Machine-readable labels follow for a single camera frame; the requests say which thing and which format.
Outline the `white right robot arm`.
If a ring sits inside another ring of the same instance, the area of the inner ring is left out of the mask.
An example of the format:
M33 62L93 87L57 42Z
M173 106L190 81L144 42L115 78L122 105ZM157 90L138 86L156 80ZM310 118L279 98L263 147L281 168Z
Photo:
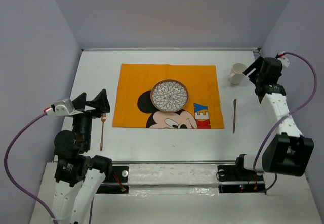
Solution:
M267 113L272 128L261 143L256 155L241 154L237 157L233 174L246 179L251 172L274 173L300 177L304 174L314 148L311 138L298 129L293 114L305 107L314 97L316 87L309 98L294 110L287 104L286 91L278 84L282 70L288 68L288 52L276 57L259 56L243 74L255 86L259 103Z

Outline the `white ceramic mug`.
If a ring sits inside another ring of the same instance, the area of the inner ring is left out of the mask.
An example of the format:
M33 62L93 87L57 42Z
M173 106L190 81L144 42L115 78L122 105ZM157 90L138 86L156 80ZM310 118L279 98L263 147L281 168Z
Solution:
M243 63L235 63L229 73L229 82L232 85L239 85L244 79L243 72L247 69L247 66Z

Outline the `orange cartoon cloth placemat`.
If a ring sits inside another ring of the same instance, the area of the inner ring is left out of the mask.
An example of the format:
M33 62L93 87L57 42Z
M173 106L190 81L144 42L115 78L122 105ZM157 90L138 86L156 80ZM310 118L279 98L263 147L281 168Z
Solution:
M152 88L167 79L179 81L188 89L188 102L178 112L161 112L151 102ZM113 127L223 129L216 67L122 64Z

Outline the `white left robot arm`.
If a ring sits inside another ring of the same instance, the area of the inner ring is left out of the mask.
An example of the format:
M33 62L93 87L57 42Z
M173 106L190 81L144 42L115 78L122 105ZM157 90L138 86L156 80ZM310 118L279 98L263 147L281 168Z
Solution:
M51 109L58 117L73 119L72 128L60 131L54 139L58 161L52 219L54 223L81 223L98 188L112 175L110 158L85 155L91 148L93 119L110 112L107 92L102 89L90 101L86 93L74 100L64 98L54 102Z

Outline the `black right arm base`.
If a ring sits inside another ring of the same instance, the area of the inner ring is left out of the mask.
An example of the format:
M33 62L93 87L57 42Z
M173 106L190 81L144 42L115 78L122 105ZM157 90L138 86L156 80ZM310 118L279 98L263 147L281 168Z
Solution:
M238 169L235 165L219 165L216 179L220 194L258 193L266 189L262 175L257 175L250 170Z

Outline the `patterned ceramic plate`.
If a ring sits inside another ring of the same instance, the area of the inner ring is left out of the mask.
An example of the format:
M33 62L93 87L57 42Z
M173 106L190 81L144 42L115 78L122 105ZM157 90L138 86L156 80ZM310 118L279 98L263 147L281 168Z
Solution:
M154 85L150 91L150 99L158 110L174 113L186 106L189 92L183 83L174 79L166 79Z

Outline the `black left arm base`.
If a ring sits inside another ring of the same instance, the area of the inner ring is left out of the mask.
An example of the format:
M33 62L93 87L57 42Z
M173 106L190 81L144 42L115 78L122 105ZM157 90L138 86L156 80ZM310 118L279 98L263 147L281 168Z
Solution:
M100 185L97 194L127 194L129 192L128 177L128 165L114 165L111 175L106 177Z

